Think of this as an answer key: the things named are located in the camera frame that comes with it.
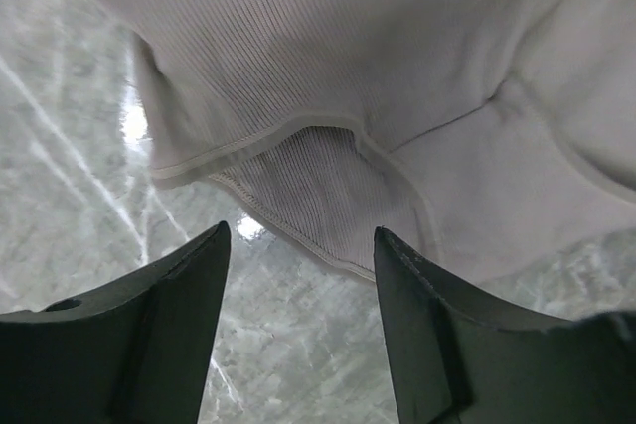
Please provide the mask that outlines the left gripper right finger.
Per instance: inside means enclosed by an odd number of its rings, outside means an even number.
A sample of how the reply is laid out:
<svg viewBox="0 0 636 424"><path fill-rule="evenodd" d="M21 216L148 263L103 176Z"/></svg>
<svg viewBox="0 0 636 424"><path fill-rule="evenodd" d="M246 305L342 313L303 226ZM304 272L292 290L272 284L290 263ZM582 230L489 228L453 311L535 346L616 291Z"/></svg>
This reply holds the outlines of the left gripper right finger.
<svg viewBox="0 0 636 424"><path fill-rule="evenodd" d="M386 228L376 285L402 423L631 423L635 315L576 321L502 300Z"/></svg>

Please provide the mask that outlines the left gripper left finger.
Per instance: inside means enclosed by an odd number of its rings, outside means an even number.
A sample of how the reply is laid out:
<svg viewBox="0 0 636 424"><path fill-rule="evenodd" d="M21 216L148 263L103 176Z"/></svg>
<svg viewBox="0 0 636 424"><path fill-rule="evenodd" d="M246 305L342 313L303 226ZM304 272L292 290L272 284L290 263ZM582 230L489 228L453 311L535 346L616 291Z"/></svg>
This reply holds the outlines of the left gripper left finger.
<svg viewBox="0 0 636 424"><path fill-rule="evenodd" d="M194 423L227 282L221 222L44 310L1 318L5 423Z"/></svg>

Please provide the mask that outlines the grey underwear beige waistband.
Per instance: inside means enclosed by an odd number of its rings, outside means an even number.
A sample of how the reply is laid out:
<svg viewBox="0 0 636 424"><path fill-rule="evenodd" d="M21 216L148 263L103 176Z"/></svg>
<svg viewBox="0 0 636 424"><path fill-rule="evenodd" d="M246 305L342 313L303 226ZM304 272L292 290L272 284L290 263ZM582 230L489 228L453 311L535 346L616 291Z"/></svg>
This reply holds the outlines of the grey underwear beige waistband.
<svg viewBox="0 0 636 424"><path fill-rule="evenodd" d="M96 0L162 188L210 181L369 277L472 282L635 224L635 0Z"/></svg>

